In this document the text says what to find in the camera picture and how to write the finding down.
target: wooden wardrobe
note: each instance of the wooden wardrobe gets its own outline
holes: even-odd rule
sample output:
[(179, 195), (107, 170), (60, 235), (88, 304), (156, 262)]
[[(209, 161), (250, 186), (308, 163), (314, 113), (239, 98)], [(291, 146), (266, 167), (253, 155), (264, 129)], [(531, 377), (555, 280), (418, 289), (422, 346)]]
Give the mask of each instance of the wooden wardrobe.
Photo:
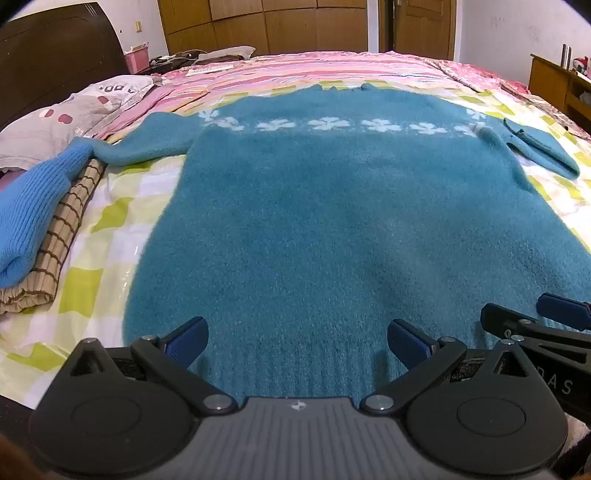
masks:
[(238, 45), (255, 55), (366, 51), (367, 0), (158, 0), (171, 54)]

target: pink basket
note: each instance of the pink basket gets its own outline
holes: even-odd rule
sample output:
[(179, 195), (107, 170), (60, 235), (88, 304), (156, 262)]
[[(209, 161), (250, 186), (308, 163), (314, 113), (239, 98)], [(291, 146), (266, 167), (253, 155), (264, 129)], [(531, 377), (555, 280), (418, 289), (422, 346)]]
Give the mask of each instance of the pink basket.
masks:
[(148, 47), (126, 53), (125, 61), (127, 62), (127, 68), (130, 73), (138, 73), (141, 70), (148, 68), (150, 66)]

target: metal thermos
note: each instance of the metal thermos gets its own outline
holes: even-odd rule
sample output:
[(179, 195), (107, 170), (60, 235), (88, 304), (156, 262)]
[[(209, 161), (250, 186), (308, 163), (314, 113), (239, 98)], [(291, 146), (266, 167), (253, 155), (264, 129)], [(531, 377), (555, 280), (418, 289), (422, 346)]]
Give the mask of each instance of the metal thermos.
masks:
[(562, 45), (562, 59), (560, 60), (560, 66), (566, 70), (570, 68), (570, 60), (573, 56), (573, 49), (566, 43)]

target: white wall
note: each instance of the white wall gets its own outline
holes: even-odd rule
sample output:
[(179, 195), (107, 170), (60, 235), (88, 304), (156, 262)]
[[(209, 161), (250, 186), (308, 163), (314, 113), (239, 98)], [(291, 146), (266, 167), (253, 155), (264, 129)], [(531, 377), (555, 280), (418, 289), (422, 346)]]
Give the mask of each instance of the white wall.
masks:
[[(85, 0), (34, 0), (17, 17), (23, 17), (50, 8), (81, 4)], [(96, 0), (111, 21), (121, 47), (129, 50), (134, 45), (150, 42), (150, 57), (168, 54), (157, 0)], [(135, 22), (142, 22), (142, 31), (136, 33)]]
[(464, 0), (457, 0), (456, 42), (453, 46), (453, 61), (460, 61), (462, 56), (462, 31), (464, 28)]
[(563, 0), (464, 0), (460, 61), (527, 85), (531, 57), (560, 64), (562, 45), (573, 58), (591, 56), (591, 25)]
[(368, 0), (368, 51), (379, 52), (378, 0)]

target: wooden headboard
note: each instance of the wooden headboard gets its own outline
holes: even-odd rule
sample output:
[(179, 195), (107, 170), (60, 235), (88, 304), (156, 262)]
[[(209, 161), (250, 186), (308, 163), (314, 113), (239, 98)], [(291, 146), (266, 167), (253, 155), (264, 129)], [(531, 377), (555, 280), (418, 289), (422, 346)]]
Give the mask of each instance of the wooden headboard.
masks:
[(0, 28), (0, 130), (91, 83), (129, 74), (96, 2), (17, 18)]

